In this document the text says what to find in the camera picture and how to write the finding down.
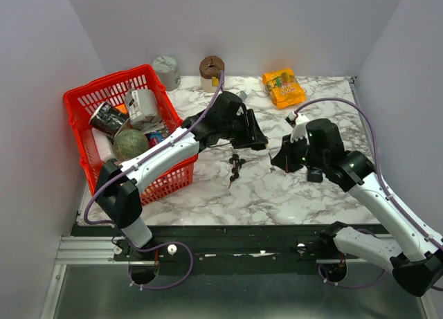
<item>chip bag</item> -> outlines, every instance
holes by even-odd
[[[277,108],[285,108],[306,100],[306,93],[291,69],[265,73],[262,78],[264,88]]]

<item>gray wall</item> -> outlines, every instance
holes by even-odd
[[[0,0],[0,318],[38,318],[83,177],[62,95],[104,74],[68,0]]]
[[[399,0],[70,0],[106,71],[216,54],[229,74],[356,75]]]
[[[440,233],[443,233],[442,3],[443,0],[401,0],[365,61],[356,85],[359,102],[377,129],[387,181]],[[435,299],[443,318],[443,296],[435,294]]]

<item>marble countertop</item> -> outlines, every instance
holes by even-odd
[[[309,100],[337,97],[354,101],[346,78],[302,77],[298,81]],[[291,108],[277,109],[264,92],[261,78],[226,77],[224,88],[233,93],[246,92],[245,104],[254,110],[260,128],[269,139],[269,149],[261,152],[237,150],[240,158],[247,162],[229,189],[230,146],[203,151],[195,163],[191,185],[144,206],[142,218],[147,225],[378,223],[364,206],[327,179],[322,183],[308,183],[306,170],[285,174],[270,168],[268,152],[275,156],[282,137],[291,133],[291,127],[284,120]],[[211,93],[201,90],[199,77],[182,77],[180,87],[168,95],[183,119],[206,108],[212,97]],[[346,149],[370,156],[361,120],[350,106],[320,102],[303,112],[310,118],[331,119],[340,128]],[[87,189],[81,212],[90,198]],[[94,221],[106,219],[107,215],[95,203],[89,218]],[[85,225],[81,215],[78,223]]]

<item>purple cable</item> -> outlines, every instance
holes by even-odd
[[[200,115],[200,117],[195,121],[194,124],[192,124],[188,130],[186,130],[185,132],[183,132],[180,136],[178,136],[177,138],[175,138],[175,140],[173,141],[179,141],[180,139],[182,139],[184,136],[186,136],[187,134],[189,134],[200,122],[201,120],[203,120],[206,116],[206,114],[208,113],[209,109],[212,107],[212,105],[214,104],[215,100],[217,99],[217,96],[220,92],[220,90],[222,89],[224,83],[224,72],[222,70],[220,70],[220,80],[219,80],[219,86],[217,87],[217,90],[214,93],[214,96],[212,98],[212,100],[209,102],[208,106],[206,107],[206,109],[204,110],[204,112]],[[158,150],[148,154],[147,156],[145,156],[144,158],[142,158],[138,164],[141,165],[144,162],[148,161],[150,158],[156,156],[158,153],[164,151],[165,149],[169,148],[172,146],[172,142],[173,141],[168,141],[168,143],[162,147],[160,147]],[[97,225],[97,224],[113,224],[112,220],[99,220],[99,221],[91,221],[88,219],[88,214],[89,211],[91,210],[91,206],[94,203],[94,201],[97,200],[97,198],[103,193],[103,191],[105,191],[105,189],[110,186],[112,183],[114,183],[115,181],[117,181],[118,179],[121,179],[122,177],[128,175],[130,172],[133,172],[136,169],[135,166],[131,166],[128,170],[125,170],[124,172],[121,172],[120,174],[118,174],[117,176],[113,177],[112,179],[110,179],[109,181],[107,181],[100,189],[98,189],[96,191],[96,193],[94,193],[94,195],[92,196],[91,200],[88,202],[88,204],[86,205],[86,208],[84,209],[84,214],[83,214],[83,219],[84,222],[86,222],[87,224],[90,225]]]
[[[206,109],[203,111],[203,113],[200,115],[200,117],[195,121],[195,123],[192,124],[192,125],[189,127],[188,130],[186,130],[186,131],[183,132],[180,136],[178,136],[177,138],[175,138],[175,140],[170,140],[166,145],[160,147],[160,148],[159,148],[158,150],[156,150],[155,152],[152,152],[151,154],[148,154],[145,158],[142,158],[142,159],[138,162],[138,164],[139,164],[139,165],[140,165],[140,164],[143,164],[144,162],[148,161],[148,160],[149,160],[150,158],[152,158],[153,156],[156,156],[158,153],[162,152],[164,149],[166,149],[166,148],[168,148],[168,147],[171,147],[173,141],[176,141],[176,142],[177,142],[177,141],[181,140],[184,136],[186,136],[187,134],[189,134],[189,133],[190,133],[190,132],[191,132],[191,131],[192,131],[192,130],[193,130],[193,129],[194,129],[194,128],[195,128],[195,127],[196,127],[196,126],[197,126],[197,125],[198,125],[198,124],[199,124],[204,118],[205,118],[206,114],[209,112],[209,109],[212,107],[212,105],[214,104],[215,100],[217,99],[217,96],[218,96],[219,92],[222,90],[223,83],[224,83],[224,72],[223,72],[223,71],[220,71],[220,80],[219,80],[219,85],[218,85],[218,87],[217,87],[217,90],[215,91],[214,96],[213,96],[213,98],[211,99],[211,101],[209,102],[208,106],[207,106]],[[135,166],[131,166],[128,170],[125,170],[124,172],[121,172],[119,175],[117,175],[117,176],[113,177],[112,179],[110,179],[109,181],[107,181],[107,182],[106,182],[106,183],[105,183],[100,189],[98,189],[98,190],[96,191],[96,193],[94,193],[94,195],[92,196],[91,200],[88,202],[88,204],[87,204],[87,206],[86,206],[86,208],[85,208],[85,210],[84,210],[84,214],[83,214],[83,219],[84,219],[84,221],[85,221],[87,224],[90,224],[90,225],[97,225],[97,224],[113,224],[113,221],[112,221],[112,220],[90,221],[90,220],[88,219],[89,211],[90,211],[90,209],[91,209],[91,206],[92,206],[93,202],[94,202],[95,200],[97,200],[97,198],[103,193],[103,191],[104,191],[108,186],[110,186],[112,183],[114,183],[114,182],[117,181],[118,179],[120,179],[120,178],[124,177],[125,175],[129,174],[130,172],[134,171],[135,169],[136,169]],[[184,243],[181,243],[181,242],[179,242],[179,241],[169,241],[169,242],[167,242],[167,243],[162,243],[162,244],[159,244],[159,245],[157,245],[157,246],[154,246],[154,247],[152,247],[152,248],[138,248],[137,246],[135,246],[135,245],[132,243],[132,241],[131,241],[130,239],[126,238],[126,240],[128,241],[128,243],[129,243],[133,248],[135,248],[138,252],[142,252],[142,253],[151,252],[151,251],[153,251],[153,250],[156,250],[157,248],[161,248],[161,247],[163,247],[163,246],[167,246],[167,245],[170,245],[170,244],[178,244],[178,245],[184,247],[184,248],[187,250],[187,252],[189,253],[189,257],[190,257],[190,265],[189,265],[188,272],[186,272],[186,274],[185,274],[180,280],[178,280],[178,281],[176,281],[176,282],[174,282],[174,283],[172,283],[172,284],[169,284],[169,285],[167,285],[167,286],[143,286],[143,285],[139,285],[139,284],[136,284],[136,283],[132,282],[134,285],[139,286],[139,287],[141,287],[141,288],[143,288],[143,289],[149,289],[149,290],[164,290],[164,289],[172,288],[172,287],[174,287],[174,286],[176,286],[176,285],[182,283],[184,280],[186,280],[186,279],[189,277],[189,274],[190,274],[191,271],[192,271],[192,267],[194,266],[194,258],[192,257],[192,252],[191,252],[191,250],[190,250],[190,249],[189,249]],[[129,278],[130,278],[131,281],[132,281],[132,274],[131,274],[130,272],[129,272]]]
[[[295,111],[295,114],[299,113],[300,110],[304,109],[305,107],[307,107],[311,104],[318,103],[318,102],[324,102],[324,101],[337,101],[337,102],[342,102],[342,103],[348,104],[351,107],[354,107],[365,118],[366,123],[368,124],[369,130],[370,130],[370,133],[372,135],[372,145],[374,146],[374,164],[375,164],[376,175],[379,180],[380,186],[383,189],[383,192],[385,192],[387,197],[390,197],[391,193],[389,192],[389,189],[388,189],[387,185],[385,184],[383,177],[381,175],[381,166],[379,163],[379,147],[378,147],[378,142],[377,142],[377,135],[375,133],[374,127],[372,126],[372,123],[369,121],[368,115],[366,115],[366,112],[364,110],[362,110],[362,108],[360,108],[359,106],[357,106],[356,104],[354,104],[350,101],[340,99],[340,98],[321,98],[321,99],[309,101],[309,102],[305,103],[303,106],[298,107]],[[401,213],[401,215],[403,215],[404,218],[406,220],[408,220],[409,223],[414,226],[415,229],[417,229],[423,236],[425,236],[425,238],[429,237],[429,234],[402,208],[402,206],[398,203],[398,201],[394,197],[390,197],[389,200],[396,207],[396,209]],[[436,246],[439,250],[443,251],[443,245],[441,245],[438,241],[436,241],[433,238],[429,238],[429,241],[434,246]]]
[[[325,271],[325,275],[326,276],[323,276],[323,274],[321,273],[322,269]],[[335,282],[329,281],[329,278],[327,276],[327,270],[326,270],[326,268],[323,265],[318,265],[318,274],[320,275],[320,277],[322,278],[322,280],[325,283],[328,283],[331,286],[337,286],[338,288],[344,288],[344,289],[363,289],[363,288],[369,288],[370,286],[374,286],[377,283],[383,281],[383,279],[387,276],[387,273],[385,271],[383,271],[383,273],[377,279],[375,279],[372,282],[365,283],[365,284],[359,284],[359,285],[356,285],[356,286],[350,286],[350,285],[347,285],[347,284],[336,284]]]
[[[152,248],[146,248],[146,249],[143,249],[143,248],[137,248],[135,245],[133,245],[133,243],[132,243],[129,239],[127,239],[127,241],[128,241],[128,243],[131,244],[131,245],[132,245],[132,246],[133,246],[138,252],[143,252],[143,253],[151,252],[151,251],[153,251],[153,250],[156,250],[157,248],[162,248],[162,247],[164,247],[164,246],[168,246],[168,245],[170,245],[170,244],[178,244],[178,245],[184,247],[184,248],[187,250],[187,252],[189,253],[189,258],[190,258],[190,263],[189,263],[189,269],[188,269],[188,271],[186,272],[186,274],[185,274],[180,280],[178,280],[178,281],[176,281],[176,282],[174,282],[174,283],[168,284],[168,285],[166,285],[166,286],[145,286],[145,285],[143,285],[143,284],[137,284],[137,283],[134,282],[134,279],[132,279],[132,272],[129,271],[129,272],[128,272],[128,276],[129,276],[129,279],[131,280],[131,284],[132,284],[132,285],[137,286],[137,287],[142,288],[142,289],[147,289],[147,290],[165,290],[165,289],[173,288],[173,287],[175,287],[176,285],[182,283],[184,280],[186,280],[186,279],[189,277],[189,274],[191,274],[192,267],[194,266],[194,258],[193,258],[193,256],[192,256],[192,252],[191,252],[191,250],[188,248],[188,246],[187,246],[186,244],[181,243],[181,242],[179,242],[179,241],[169,241],[169,242],[167,242],[167,243],[162,243],[162,244],[160,244],[160,245],[154,246],[154,247],[152,247]]]

